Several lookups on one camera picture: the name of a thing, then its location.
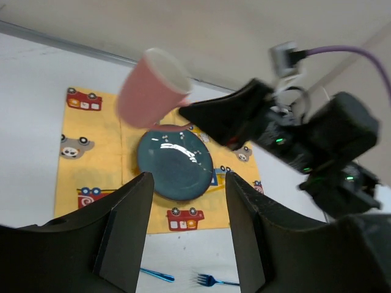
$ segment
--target blue utensil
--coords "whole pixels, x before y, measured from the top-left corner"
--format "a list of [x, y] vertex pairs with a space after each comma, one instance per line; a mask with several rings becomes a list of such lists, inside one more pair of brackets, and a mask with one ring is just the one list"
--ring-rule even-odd
[[197, 283], [205, 287], [212, 287], [214, 284], [225, 284], [225, 285], [234, 285], [240, 286], [239, 283], [220, 281], [213, 278], [211, 275], [204, 275], [202, 273], [198, 274]]
[[149, 131], [137, 149], [141, 172], [150, 172], [155, 192], [173, 201], [203, 195], [213, 176], [212, 158], [205, 144], [191, 131]]
[[162, 279], [164, 281], [170, 282], [170, 283], [175, 281], [175, 278], [172, 275], [167, 275], [165, 273], [155, 272], [154, 270], [143, 269], [142, 267], [140, 268], [140, 271], [143, 273], [147, 273], [151, 276], [157, 277], [159, 279]]

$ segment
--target pink mug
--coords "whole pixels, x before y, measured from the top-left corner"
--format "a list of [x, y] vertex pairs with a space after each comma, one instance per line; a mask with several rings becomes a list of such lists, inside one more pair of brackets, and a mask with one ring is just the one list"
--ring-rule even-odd
[[181, 63], [165, 51], [152, 48], [127, 77], [118, 96], [119, 117], [134, 128], [181, 131], [190, 127], [159, 125], [172, 109], [186, 106], [192, 84]]

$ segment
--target cable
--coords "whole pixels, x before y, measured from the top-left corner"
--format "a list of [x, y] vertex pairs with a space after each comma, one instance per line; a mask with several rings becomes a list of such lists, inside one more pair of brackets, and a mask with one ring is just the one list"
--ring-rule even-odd
[[384, 82], [391, 103], [391, 82], [386, 72], [386, 69], [383, 67], [380, 60], [375, 55], [373, 55], [371, 52], [365, 49], [355, 47], [355, 46], [340, 45], [340, 46], [325, 46], [325, 47], [319, 47], [319, 48], [314, 48], [314, 49], [309, 49], [304, 51], [296, 51], [290, 53], [291, 62], [296, 64], [299, 60], [305, 58], [303, 57], [304, 55], [308, 57], [311, 55], [327, 53], [327, 52], [352, 52], [369, 59], [372, 62], [372, 64], [376, 67], [376, 69], [379, 71], [379, 74]]
[[289, 87], [285, 91], [287, 92], [289, 90], [297, 90], [297, 91], [301, 92], [301, 95], [304, 99], [304, 102], [305, 102], [304, 113], [300, 116], [300, 124], [303, 124], [305, 117], [307, 116], [308, 112], [311, 109], [310, 95], [308, 94], [306, 89], [303, 87]]

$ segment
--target mug handle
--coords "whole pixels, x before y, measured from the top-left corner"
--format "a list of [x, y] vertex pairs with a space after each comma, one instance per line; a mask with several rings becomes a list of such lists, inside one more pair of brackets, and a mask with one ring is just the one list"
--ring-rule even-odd
[[[190, 105], [191, 103], [189, 101], [186, 101], [185, 99], [181, 100], [177, 107], [186, 107]], [[151, 130], [157, 130], [157, 131], [184, 131], [187, 130], [190, 126], [192, 126], [192, 123], [188, 123], [183, 126], [178, 126], [178, 125], [159, 125], [159, 124], [154, 124], [152, 127], [150, 127]]]

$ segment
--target dark green plate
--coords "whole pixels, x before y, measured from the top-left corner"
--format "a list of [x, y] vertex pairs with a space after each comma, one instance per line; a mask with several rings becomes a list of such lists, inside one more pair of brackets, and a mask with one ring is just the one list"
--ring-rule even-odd
[[149, 131], [137, 149], [140, 171], [150, 172], [155, 192], [173, 201], [193, 200], [209, 188], [213, 163], [204, 143], [191, 131]]

